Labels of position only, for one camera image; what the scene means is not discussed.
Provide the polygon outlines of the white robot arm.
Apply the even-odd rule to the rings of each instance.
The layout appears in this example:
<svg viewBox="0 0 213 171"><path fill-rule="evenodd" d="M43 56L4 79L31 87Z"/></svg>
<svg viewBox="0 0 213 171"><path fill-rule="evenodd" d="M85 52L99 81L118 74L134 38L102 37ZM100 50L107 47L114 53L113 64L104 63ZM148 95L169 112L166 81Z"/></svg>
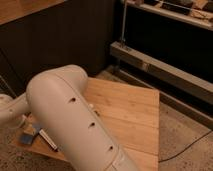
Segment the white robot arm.
<svg viewBox="0 0 213 171"><path fill-rule="evenodd" d="M87 82L77 65L43 71L0 106L0 125L30 112L76 171L139 171L83 97Z"/></svg>

